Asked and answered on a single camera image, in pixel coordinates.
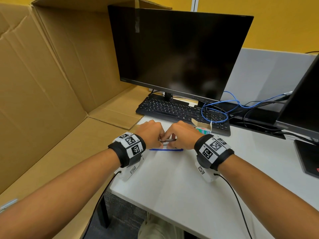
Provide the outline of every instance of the pants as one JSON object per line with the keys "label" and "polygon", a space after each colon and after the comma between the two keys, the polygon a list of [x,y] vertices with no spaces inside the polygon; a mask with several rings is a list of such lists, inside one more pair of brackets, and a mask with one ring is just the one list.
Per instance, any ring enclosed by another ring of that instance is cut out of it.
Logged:
{"label": "pants", "polygon": [[147,219],[138,231],[138,239],[184,239],[184,231],[147,213]]}

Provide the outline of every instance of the monitor screen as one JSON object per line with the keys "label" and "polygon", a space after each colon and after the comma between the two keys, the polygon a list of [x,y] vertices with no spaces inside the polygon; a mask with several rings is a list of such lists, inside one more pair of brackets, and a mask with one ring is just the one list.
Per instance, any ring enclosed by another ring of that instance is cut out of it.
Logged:
{"label": "monitor screen", "polygon": [[209,100],[221,98],[253,21],[241,15],[108,10],[122,81]]}
{"label": "monitor screen", "polygon": [[319,55],[301,79],[277,119],[277,126],[319,139]]}

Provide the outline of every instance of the desk surface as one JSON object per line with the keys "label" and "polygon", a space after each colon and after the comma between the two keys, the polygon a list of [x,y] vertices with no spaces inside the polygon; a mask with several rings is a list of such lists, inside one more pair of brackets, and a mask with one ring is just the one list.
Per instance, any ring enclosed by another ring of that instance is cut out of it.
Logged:
{"label": "desk surface", "polygon": [[[145,116],[138,124],[154,119]],[[167,130],[171,122],[154,119]],[[235,153],[319,210],[319,179],[303,173],[293,140],[231,127],[221,136]],[[225,181],[207,183],[194,150],[149,151],[132,177],[116,178],[113,194],[200,238],[249,238],[237,201]],[[240,199],[253,238],[273,238]]]}

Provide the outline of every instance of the keyboard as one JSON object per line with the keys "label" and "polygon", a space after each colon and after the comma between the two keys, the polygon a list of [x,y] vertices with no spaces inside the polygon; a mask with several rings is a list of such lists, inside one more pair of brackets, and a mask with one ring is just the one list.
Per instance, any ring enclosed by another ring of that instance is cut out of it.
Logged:
{"label": "keyboard", "polygon": [[[152,94],[147,97],[137,108],[136,113],[159,118],[171,122],[183,121],[192,124],[192,118],[198,122],[210,124],[201,115],[201,108],[189,106],[189,103],[179,100],[164,100],[163,96]],[[220,112],[203,110],[203,115],[208,120],[222,121],[226,116]],[[223,123],[212,123],[212,132],[224,136],[230,136],[229,121]]]}

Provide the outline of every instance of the monitor base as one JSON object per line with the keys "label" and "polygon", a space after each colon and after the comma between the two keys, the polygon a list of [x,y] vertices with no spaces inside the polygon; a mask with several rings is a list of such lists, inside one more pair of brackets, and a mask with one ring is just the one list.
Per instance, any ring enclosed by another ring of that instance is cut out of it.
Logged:
{"label": "monitor base", "polygon": [[319,146],[300,140],[294,141],[302,169],[306,174],[319,178]]}

